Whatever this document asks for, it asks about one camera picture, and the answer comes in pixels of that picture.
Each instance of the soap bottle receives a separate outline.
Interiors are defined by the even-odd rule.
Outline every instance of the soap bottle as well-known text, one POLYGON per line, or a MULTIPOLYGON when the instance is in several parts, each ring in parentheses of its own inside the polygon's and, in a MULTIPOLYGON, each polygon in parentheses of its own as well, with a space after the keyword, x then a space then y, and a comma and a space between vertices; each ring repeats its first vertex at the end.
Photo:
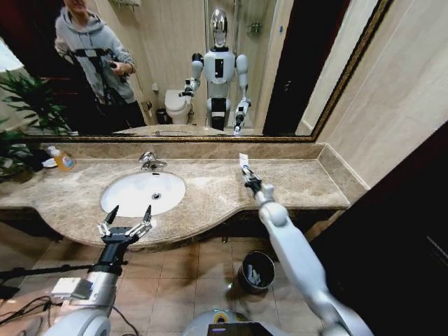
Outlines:
POLYGON ((48 147, 48 151, 55 159, 57 166, 64 172, 67 172, 75 167, 76 161, 72 159, 68 154, 60 151, 54 146, 48 147))

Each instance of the silver robot head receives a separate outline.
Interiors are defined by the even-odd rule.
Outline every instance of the silver robot head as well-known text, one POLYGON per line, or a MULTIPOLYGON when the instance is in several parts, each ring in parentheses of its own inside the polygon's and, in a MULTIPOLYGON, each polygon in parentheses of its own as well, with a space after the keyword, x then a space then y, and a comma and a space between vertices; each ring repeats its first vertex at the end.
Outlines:
POLYGON ((225 47, 225 39, 227 37, 227 15, 222 9, 215 9, 211 15, 211 31, 213 32, 213 40, 215 47, 225 47))

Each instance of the person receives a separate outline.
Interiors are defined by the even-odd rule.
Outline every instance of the person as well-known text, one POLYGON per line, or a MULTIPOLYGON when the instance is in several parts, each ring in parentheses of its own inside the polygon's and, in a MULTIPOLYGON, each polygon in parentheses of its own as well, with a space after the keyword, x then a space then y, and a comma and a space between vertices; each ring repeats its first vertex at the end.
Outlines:
POLYGON ((79 63, 106 118, 107 132, 145 126, 127 77, 135 63, 112 29, 86 8, 85 0, 64 0, 56 19, 56 51, 79 63))

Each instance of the white sink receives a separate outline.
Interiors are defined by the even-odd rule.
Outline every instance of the white sink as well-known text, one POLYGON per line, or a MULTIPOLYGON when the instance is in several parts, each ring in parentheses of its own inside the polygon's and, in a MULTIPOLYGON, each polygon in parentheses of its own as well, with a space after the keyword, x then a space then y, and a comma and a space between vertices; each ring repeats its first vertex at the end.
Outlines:
POLYGON ((151 214, 162 214, 173 209, 185 195, 181 178, 157 172, 141 172, 113 182, 101 197, 101 207, 110 212, 120 206, 119 217, 143 217, 148 205, 151 214))

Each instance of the faucet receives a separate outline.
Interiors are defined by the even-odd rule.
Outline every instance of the faucet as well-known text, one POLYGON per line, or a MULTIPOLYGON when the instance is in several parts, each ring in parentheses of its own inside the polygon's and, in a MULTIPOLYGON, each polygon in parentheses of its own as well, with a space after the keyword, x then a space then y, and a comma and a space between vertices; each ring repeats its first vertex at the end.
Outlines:
POLYGON ((157 160, 152 152, 143 153, 139 159, 139 162, 143 163, 141 170, 147 170, 147 168, 154 170, 155 168, 162 168, 168 165, 166 162, 157 160))

